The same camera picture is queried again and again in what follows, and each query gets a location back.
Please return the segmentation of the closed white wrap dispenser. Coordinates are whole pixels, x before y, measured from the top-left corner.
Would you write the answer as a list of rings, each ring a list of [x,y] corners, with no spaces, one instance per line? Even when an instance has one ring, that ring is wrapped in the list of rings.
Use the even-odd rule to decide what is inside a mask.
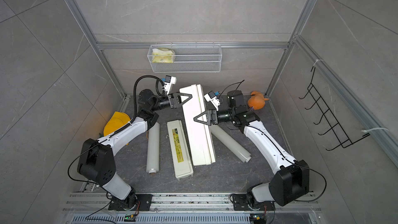
[[[175,177],[177,180],[181,180],[182,178],[193,176],[193,166],[182,122],[180,120],[168,122],[167,130],[170,138]]]

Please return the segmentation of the yellow wipes packet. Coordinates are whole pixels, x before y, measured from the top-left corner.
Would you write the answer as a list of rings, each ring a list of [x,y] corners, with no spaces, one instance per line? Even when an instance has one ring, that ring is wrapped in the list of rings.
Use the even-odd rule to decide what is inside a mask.
[[[153,48],[151,59],[152,63],[173,63],[175,52],[167,48]]]

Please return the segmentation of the orange plush toy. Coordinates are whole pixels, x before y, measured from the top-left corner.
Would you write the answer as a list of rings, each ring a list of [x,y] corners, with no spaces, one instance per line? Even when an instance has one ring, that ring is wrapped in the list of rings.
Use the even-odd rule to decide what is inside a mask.
[[[265,97],[259,91],[251,92],[251,97],[248,100],[247,104],[251,111],[260,110],[265,106],[265,102],[269,100],[269,98]]]

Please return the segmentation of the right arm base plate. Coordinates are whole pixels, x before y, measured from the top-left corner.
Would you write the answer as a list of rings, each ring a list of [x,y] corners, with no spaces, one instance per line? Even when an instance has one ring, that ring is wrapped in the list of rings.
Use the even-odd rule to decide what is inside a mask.
[[[249,194],[232,193],[229,199],[235,211],[274,211],[275,204],[272,201],[258,202]]]

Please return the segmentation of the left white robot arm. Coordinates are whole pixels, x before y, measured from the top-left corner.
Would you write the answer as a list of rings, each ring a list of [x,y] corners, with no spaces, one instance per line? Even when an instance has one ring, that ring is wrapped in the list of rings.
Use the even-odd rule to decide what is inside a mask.
[[[102,187],[125,205],[135,202],[135,191],[116,172],[115,155],[137,136],[149,131],[157,122],[158,111],[165,108],[179,108],[190,101],[193,96],[187,93],[171,93],[169,87],[176,78],[166,76],[155,79],[156,92],[144,89],[137,92],[138,84],[146,76],[137,79],[133,89],[134,114],[127,124],[100,139],[87,139],[82,146],[81,154],[76,158],[77,172]]]

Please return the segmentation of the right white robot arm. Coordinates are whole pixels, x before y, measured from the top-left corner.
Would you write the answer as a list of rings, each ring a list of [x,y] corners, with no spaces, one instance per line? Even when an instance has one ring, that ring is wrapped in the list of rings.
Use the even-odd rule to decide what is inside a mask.
[[[214,92],[204,94],[201,85],[179,89],[185,123],[189,134],[196,130],[209,130],[220,123],[231,122],[249,138],[271,167],[274,177],[269,183],[252,187],[248,204],[255,208],[260,203],[274,201],[285,206],[309,192],[309,167],[285,151],[265,128],[259,116],[249,110],[240,90],[228,92],[228,108],[219,109],[219,99]]]

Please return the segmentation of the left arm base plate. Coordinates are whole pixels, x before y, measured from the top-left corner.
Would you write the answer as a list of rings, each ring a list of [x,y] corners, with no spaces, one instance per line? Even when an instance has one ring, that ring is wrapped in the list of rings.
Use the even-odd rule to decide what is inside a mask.
[[[139,211],[149,211],[152,197],[152,194],[134,194],[128,196],[125,200],[112,197],[108,209],[110,211],[132,211],[140,207]]]

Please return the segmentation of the white dispenser base tray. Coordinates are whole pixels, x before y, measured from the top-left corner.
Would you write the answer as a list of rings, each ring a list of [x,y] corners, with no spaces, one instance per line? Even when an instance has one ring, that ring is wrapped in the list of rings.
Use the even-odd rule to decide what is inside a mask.
[[[206,111],[203,88],[200,84],[194,84],[180,88],[179,92],[192,94],[191,100],[182,106],[192,163],[194,166],[211,165],[216,158],[209,126],[193,120]]]

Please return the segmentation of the yellow bucket hat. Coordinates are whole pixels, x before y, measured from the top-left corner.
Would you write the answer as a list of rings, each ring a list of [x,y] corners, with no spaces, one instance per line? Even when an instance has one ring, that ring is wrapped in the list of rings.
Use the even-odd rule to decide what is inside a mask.
[[[104,127],[103,135],[107,136],[117,131],[126,125],[130,120],[131,118],[126,113],[114,112],[113,116]]]

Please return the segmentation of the white plastic wrap roll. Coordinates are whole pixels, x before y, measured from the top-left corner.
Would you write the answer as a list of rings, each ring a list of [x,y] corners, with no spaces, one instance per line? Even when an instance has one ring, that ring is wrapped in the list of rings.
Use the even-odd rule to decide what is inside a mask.
[[[160,160],[160,124],[158,122],[149,130],[146,172],[154,175],[159,171]]]
[[[227,134],[226,131],[218,125],[211,125],[209,128],[211,134],[225,145],[234,155],[236,155],[241,162],[248,163],[251,160],[251,153]]]

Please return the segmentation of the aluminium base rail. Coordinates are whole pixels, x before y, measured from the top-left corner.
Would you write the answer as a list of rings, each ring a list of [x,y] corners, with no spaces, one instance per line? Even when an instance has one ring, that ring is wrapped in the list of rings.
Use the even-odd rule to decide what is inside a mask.
[[[116,210],[101,192],[72,193],[59,224],[324,224],[318,203],[265,202],[249,207],[245,194],[231,192],[144,192],[139,206]]]

